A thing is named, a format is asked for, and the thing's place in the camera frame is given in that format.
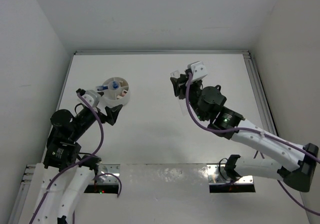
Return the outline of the clear plastic ruler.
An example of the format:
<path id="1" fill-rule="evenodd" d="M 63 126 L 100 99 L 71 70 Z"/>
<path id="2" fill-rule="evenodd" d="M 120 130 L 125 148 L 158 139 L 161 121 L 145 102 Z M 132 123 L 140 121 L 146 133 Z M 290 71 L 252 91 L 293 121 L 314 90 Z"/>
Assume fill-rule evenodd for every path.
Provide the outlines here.
<path id="1" fill-rule="evenodd" d="M 180 77 L 180 72 L 178 70 L 172 72 L 170 74 L 170 78 L 171 77 L 179 78 Z M 186 102 L 185 102 L 186 101 L 186 96 L 185 96 L 186 84 L 181 84 L 180 88 L 181 88 L 181 91 L 180 91 L 181 99 L 178 99 L 177 97 L 176 98 L 177 98 L 178 104 L 180 106 L 182 115 L 186 116 L 188 114 L 187 105 L 186 105 Z"/>

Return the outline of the small blue-capped glue bottle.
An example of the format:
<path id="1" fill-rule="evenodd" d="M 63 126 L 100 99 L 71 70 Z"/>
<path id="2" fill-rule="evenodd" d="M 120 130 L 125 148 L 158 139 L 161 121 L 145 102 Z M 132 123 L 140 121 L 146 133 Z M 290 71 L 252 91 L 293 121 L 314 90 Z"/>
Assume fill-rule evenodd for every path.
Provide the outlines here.
<path id="1" fill-rule="evenodd" d="M 117 81 L 112 81 L 108 84 L 108 89 L 111 91 L 115 91 L 120 87 L 120 83 Z"/>

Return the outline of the clear blue pen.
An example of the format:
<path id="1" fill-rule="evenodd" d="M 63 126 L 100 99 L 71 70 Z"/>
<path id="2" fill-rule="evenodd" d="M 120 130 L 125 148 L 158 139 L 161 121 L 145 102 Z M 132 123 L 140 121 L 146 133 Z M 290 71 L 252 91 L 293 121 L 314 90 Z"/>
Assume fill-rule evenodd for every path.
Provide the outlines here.
<path id="1" fill-rule="evenodd" d="M 97 89 L 97 91 L 103 91 L 103 90 L 107 90 L 108 86 L 107 85 L 101 85 L 101 86 L 97 86 L 96 89 Z"/>

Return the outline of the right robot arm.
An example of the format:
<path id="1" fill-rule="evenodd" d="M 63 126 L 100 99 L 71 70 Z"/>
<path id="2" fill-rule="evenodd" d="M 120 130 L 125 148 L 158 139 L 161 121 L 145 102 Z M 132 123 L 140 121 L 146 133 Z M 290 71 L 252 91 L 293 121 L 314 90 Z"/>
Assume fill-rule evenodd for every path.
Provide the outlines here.
<path id="1" fill-rule="evenodd" d="M 299 192 L 309 192 L 320 162 L 318 146 L 295 144 L 259 128 L 240 113 L 225 107 L 227 99 L 221 94 L 220 85 L 203 87 L 202 77 L 197 74 L 187 69 L 179 77 L 170 77 L 175 97 L 185 100 L 196 125 L 268 157 L 254 160 L 230 155 L 220 171 L 222 178 L 234 183 L 243 176 L 258 176 L 282 181 Z"/>

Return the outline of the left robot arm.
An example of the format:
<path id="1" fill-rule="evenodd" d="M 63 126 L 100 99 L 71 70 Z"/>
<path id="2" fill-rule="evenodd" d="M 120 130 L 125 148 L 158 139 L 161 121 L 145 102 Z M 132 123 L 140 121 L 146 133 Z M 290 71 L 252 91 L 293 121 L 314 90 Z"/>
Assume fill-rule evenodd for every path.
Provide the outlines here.
<path id="1" fill-rule="evenodd" d="M 98 178 L 101 149 L 105 134 L 103 124 L 114 125 L 122 105 L 105 107 L 106 113 L 92 106 L 73 115 L 67 109 L 54 112 L 50 118 L 52 130 L 49 134 L 43 160 L 41 188 L 29 221 L 31 224 L 69 224 L 81 195 L 91 181 Z M 100 141 L 96 149 L 79 157 L 80 137 L 95 123 L 100 130 Z"/>

